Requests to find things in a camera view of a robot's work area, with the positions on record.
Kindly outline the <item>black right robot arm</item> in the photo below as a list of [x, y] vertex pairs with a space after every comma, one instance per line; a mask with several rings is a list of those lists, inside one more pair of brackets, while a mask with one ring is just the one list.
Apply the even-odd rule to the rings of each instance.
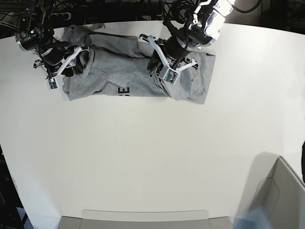
[[36, 0], [32, 6], [26, 6], [15, 37], [22, 50], [39, 57], [33, 68], [41, 67], [48, 80], [57, 75], [72, 77], [83, 73], [86, 62], [81, 60], [81, 56], [89, 52], [84, 46], [55, 38], [50, 22], [54, 9], [54, 0]]

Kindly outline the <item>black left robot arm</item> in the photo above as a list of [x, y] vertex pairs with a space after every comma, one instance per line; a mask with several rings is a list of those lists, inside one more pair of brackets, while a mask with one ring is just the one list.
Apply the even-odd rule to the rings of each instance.
[[210, 46], [220, 36], [226, 16], [232, 11], [249, 14], [260, 7], [258, 1], [252, 8], [242, 10], [233, 0], [177, 0], [164, 14], [163, 25], [170, 32], [167, 40], [141, 34], [140, 39], [153, 48], [147, 65], [151, 75], [173, 83], [181, 72], [198, 68], [194, 59], [187, 55], [202, 47]]

